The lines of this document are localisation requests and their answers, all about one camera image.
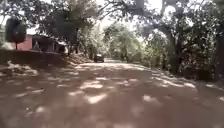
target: sandy ground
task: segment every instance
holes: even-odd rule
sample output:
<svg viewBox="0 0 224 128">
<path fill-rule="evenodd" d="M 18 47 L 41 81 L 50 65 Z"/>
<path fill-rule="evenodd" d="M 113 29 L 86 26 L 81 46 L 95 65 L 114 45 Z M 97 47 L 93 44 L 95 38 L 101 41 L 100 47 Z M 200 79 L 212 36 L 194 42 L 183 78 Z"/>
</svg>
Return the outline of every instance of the sandy ground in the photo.
<svg viewBox="0 0 224 128">
<path fill-rule="evenodd" d="M 224 92 L 122 63 L 0 77 L 0 128 L 224 128 Z"/>
</svg>

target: dirt embankment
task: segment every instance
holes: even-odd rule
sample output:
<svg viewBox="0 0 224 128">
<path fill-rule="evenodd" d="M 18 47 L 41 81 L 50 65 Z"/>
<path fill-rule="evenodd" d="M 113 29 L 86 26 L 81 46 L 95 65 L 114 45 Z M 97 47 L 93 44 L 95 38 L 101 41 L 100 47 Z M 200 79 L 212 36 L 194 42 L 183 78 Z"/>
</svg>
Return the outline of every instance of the dirt embankment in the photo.
<svg viewBox="0 0 224 128">
<path fill-rule="evenodd" d="M 0 74 L 3 76 L 14 73 L 35 74 L 38 70 L 75 66 L 88 62 L 91 61 L 82 55 L 65 57 L 56 53 L 0 50 Z"/>
</svg>

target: car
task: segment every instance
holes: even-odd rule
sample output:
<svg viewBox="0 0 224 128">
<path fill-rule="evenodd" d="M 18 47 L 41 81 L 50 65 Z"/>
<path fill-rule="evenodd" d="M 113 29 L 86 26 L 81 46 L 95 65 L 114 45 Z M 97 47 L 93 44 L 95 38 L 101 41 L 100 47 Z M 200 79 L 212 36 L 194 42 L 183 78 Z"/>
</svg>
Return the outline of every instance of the car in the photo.
<svg viewBox="0 0 224 128">
<path fill-rule="evenodd" d="M 104 62 L 104 56 L 103 54 L 96 54 L 94 56 L 94 62 L 97 63 L 97 62 Z"/>
</svg>

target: green tree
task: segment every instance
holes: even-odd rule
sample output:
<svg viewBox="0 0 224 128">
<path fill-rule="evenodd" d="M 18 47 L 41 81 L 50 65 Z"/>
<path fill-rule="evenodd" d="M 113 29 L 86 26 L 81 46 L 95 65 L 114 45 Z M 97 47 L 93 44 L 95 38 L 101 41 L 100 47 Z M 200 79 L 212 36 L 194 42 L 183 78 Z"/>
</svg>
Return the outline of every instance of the green tree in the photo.
<svg viewBox="0 0 224 128">
<path fill-rule="evenodd" d="M 105 29 L 104 41 L 112 57 L 131 62 L 131 57 L 140 51 L 141 45 L 133 32 L 121 24 L 113 24 Z"/>
</svg>

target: tree trunk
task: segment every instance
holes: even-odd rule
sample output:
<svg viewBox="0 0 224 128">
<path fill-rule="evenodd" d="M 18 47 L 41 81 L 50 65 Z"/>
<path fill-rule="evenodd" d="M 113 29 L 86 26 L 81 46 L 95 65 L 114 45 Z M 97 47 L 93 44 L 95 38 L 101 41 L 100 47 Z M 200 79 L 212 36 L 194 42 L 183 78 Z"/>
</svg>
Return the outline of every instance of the tree trunk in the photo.
<svg viewBox="0 0 224 128">
<path fill-rule="evenodd" d="M 215 64 L 215 78 L 217 81 L 224 81 L 224 35 L 217 37 L 216 43 L 216 64 Z"/>
<path fill-rule="evenodd" d="M 182 63 L 182 41 L 183 41 L 183 34 L 180 32 L 178 35 L 178 39 L 176 41 L 176 45 L 173 46 L 174 48 L 174 55 L 171 59 L 171 73 L 178 74 L 179 68 Z"/>
<path fill-rule="evenodd" d="M 17 43 L 16 43 L 16 50 L 18 50 L 18 45 L 17 45 Z"/>
</svg>

